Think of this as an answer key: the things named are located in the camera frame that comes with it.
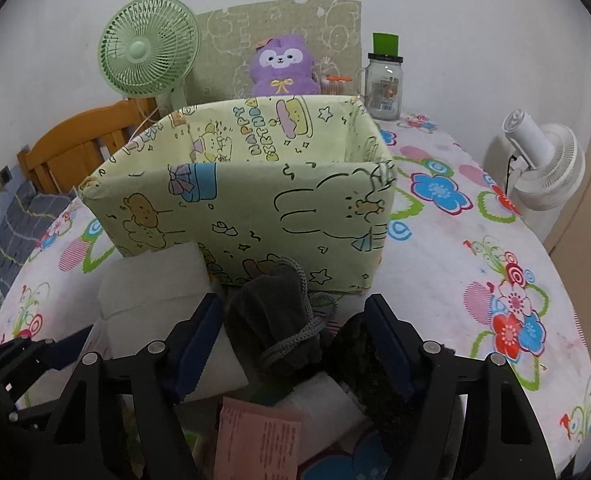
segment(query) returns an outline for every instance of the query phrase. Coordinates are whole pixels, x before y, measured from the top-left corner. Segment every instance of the wooden chair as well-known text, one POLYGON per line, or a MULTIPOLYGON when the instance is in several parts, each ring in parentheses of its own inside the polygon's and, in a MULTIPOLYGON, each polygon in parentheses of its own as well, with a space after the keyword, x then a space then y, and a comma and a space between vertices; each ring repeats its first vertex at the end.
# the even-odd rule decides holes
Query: wooden chair
MULTIPOLYGON (((24 176, 44 193, 69 192, 104 162, 103 142, 113 155, 128 142, 126 129, 140 126, 155 110, 155 99, 129 99, 112 106, 82 112, 58 124, 31 150, 18 153, 24 176)), ((157 112, 151 117, 159 119, 157 112)))

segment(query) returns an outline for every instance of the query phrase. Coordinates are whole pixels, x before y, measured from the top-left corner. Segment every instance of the fan grille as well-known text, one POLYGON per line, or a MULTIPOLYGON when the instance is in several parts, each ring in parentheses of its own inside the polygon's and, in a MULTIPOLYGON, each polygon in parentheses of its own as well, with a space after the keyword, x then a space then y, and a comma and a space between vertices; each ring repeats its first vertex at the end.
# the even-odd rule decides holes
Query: fan grille
POLYGON ((578 189, 585 171, 584 152, 570 129, 561 124, 541 128, 555 146, 555 154, 546 167, 524 172, 515 183, 521 202, 534 211, 566 202, 578 189))
POLYGON ((178 0, 134 0, 108 22, 99 43, 106 81, 129 97, 153 97, 191 70, 199 48, 197 20, 178 0))

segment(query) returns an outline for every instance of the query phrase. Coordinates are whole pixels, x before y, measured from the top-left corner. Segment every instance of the green desk fan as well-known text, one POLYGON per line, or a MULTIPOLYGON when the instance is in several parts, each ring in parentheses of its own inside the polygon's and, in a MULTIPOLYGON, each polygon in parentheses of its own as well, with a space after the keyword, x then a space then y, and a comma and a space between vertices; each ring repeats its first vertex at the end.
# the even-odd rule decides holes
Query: green desk fan
POLYGON ((195 14, 177 0, 133 0, 111 18, 99 41, 104 78, 127 97, 171 92, 174 110, 186 106, 184 78, 200 45, 195 14))

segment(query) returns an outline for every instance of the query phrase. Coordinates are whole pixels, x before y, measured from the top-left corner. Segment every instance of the light green box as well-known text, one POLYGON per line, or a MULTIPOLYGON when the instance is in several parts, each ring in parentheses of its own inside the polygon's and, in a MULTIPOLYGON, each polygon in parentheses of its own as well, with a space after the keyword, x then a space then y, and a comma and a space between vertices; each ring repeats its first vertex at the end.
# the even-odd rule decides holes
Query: light green box
POLYGON ((287 256, 312 289, 361 292, 386 238, 391 159, 355 98, 226 101, 166 116, 80 196, 124 256, 195 240, 224 284, 287 256))

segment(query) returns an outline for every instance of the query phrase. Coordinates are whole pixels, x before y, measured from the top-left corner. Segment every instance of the black jar lid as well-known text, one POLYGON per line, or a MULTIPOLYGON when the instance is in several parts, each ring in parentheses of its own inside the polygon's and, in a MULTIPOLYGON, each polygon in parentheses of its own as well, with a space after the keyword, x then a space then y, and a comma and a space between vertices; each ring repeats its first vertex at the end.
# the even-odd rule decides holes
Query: black jar lid
POLYGON ((374 54, 369 52, 369 59, 376 61, 388 61, 389 63, 402 63, 404 58, 402 56, 390 56, 389 54, 374 54))

